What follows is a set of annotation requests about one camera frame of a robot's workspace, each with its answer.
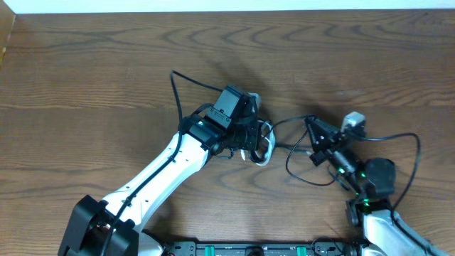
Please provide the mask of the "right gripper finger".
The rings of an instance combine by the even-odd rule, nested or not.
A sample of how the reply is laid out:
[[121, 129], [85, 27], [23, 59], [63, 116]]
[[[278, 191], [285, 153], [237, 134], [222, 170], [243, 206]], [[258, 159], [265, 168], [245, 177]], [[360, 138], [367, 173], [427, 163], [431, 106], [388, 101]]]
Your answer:
[[314, 151], [314, 153], [319, 152], [323, 149], [327, 149], [330, 147], [332, 144], [331, 141], [332, 137], [311, 137], [310, 135], [310, 141], [311, 141], [311, 146]]
[[309, 117], [306, 119], [305, 124], [311, 137], [332, 137], [339, 132], [339, 128], [318, 117]]

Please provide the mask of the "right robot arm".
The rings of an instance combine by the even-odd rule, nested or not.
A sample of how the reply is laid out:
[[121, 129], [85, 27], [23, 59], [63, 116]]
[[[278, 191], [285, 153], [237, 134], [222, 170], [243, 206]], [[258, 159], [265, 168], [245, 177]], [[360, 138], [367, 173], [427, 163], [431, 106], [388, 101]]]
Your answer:
[[430, 241], [408, 226], [391, 203], [395, 193], [397, 167], [386, 158], [361, 160], [353, 142], [371, 140], [365, 133], [365, 116], [351, 112], [336, 128], [316, 116], [305, 119], [315, 166], [328, 161], [355, 197], [346, 201], [350, 224], [362, 235], [346, 243], [343, 255], [445, 255]]

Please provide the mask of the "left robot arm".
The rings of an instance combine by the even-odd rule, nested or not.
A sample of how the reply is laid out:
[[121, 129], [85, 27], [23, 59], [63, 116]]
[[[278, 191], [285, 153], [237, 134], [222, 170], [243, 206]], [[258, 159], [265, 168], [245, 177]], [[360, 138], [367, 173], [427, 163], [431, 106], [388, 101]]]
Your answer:
[[259, 145], [261, 98], [228, 85], [215, 104], [184, 117], [168, 146], [131, 181], [101, 201], [73, 208], [59, 255], [162, 255], [143, 229], [159, 206], [223, 150], [253, 154]]

